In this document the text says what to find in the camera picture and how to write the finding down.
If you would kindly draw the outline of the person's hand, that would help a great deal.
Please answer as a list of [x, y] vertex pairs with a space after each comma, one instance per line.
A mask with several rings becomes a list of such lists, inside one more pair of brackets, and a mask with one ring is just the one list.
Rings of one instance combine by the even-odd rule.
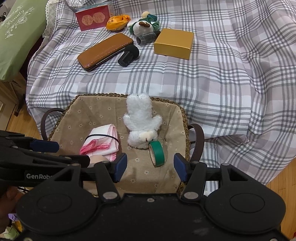
[[22, 197], [22, 193], [16, 187], [9, 187], [1, 197], [0, 205], [0, 233], [3, 233], [6, 227], [10, 223], [9, 213], [12, 213], [15, 209], [16, 203]]

